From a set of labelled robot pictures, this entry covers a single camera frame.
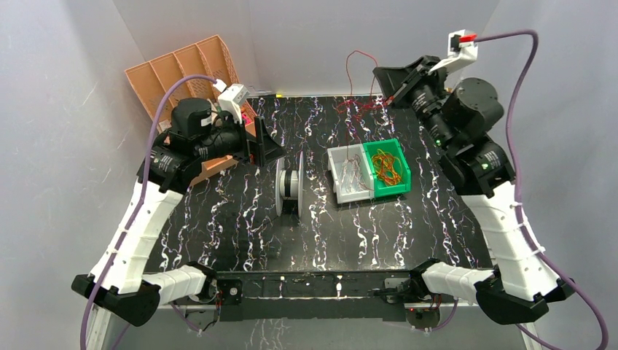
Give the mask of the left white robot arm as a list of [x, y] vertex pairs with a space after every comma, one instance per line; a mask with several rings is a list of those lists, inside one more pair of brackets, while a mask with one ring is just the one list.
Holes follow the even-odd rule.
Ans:
[[204, 161], [232, 156], [263, 167], [284, 156], [263, 118], [255, 117], [253, 124], [254, 131], [249, 132], [226, 112], [221, 125], [191, 116], [152, 135], [110, 244], [89, 273], [72, 281], [71, 289], [87, 300], [83, 324], [96, 306], [140, 327], [161, 305], [186, 297], [199, 303], [217, 298], [216, 271], [198, 262], [162, 273], [144, 270], [163, 226]]

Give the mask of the white perforated filament spool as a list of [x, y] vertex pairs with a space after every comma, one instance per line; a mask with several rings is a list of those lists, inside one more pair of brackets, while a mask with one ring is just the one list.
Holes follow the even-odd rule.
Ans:
[[276, 214], [281, 216], [285, 201], [297, 202], [297, 216], [302, 216], [303, 187], [305, 179], [304, 152], [298, 157], [298, 169], [284, 169], [284, 159], [279, 158], [275, 167], [275, 207]]

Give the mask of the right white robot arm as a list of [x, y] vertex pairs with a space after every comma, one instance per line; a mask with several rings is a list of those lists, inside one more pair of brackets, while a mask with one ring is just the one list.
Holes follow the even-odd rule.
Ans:
[[550, 303], [574, 291], [541, 260], [525, 215], [516, 212], [515, 170], [488, 134], [504, 113], [496, 89], [466, 78], [447, 92], [447, 72], [438, 63], [426, 55], [404, 67], [377, 67], [373, 74], [385, 103], [412, 110], [440, 148], [442, 172], [478, 221], [493, 267], [461, 268], [430, 259], [389, 293], [420, 302], [446, 294], [477, 304], [498, 324], [534, 322]]

